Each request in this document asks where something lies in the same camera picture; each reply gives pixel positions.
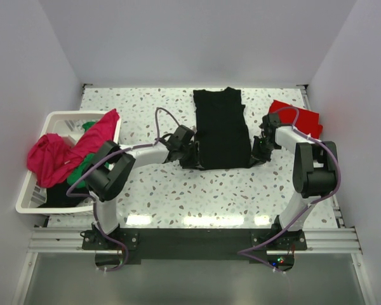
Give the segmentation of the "black t-shirt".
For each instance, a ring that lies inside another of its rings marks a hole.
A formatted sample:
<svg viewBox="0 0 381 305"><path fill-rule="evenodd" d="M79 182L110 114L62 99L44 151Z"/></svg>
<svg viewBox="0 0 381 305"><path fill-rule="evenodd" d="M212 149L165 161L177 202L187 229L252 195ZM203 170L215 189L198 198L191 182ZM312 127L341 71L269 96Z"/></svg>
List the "black t-shirt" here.
<svg viewBox="0 0 381 305"><path fill-rule="evenodd" d="M249 168L251 144L241 90L194 90L199 164L205 170Z"/></svg>

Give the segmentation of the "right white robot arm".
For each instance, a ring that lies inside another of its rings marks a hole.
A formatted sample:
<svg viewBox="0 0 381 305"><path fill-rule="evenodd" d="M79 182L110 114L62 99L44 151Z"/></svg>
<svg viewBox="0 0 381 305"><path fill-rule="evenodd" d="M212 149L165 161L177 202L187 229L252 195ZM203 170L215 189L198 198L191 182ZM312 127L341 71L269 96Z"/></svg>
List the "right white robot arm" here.
<svg viewBox="0 0 381 305"><path fill-rule="evenodd" d="M294 155L294 193L274 223L280 231L251 247L250 251L264 248L285 233L302 230L313 208L334 196L341 184L342 175L334 142L322 142L294 126L280 126L263 130L261 136L255 137L251 158L256 165L263 165L271 160L272 151L281 148Z"/></svg>

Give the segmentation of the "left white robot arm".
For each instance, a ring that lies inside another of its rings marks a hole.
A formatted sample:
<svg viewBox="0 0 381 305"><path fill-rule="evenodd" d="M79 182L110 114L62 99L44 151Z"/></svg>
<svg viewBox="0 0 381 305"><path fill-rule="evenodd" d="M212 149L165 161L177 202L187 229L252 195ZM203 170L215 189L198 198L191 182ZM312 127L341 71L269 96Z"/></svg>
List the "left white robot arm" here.
<svg viewBox="0 0 381 305"><path fill-rule="evenodd" d="M154 164L179 161L184 166L197 164L197 145L192 140L168 139L157 144L119 146L106 142L84 169L86 187L93 200L95 223L82 234L85 250L122 249L123 234L117 215L117 199L132 170Z"/></svg>

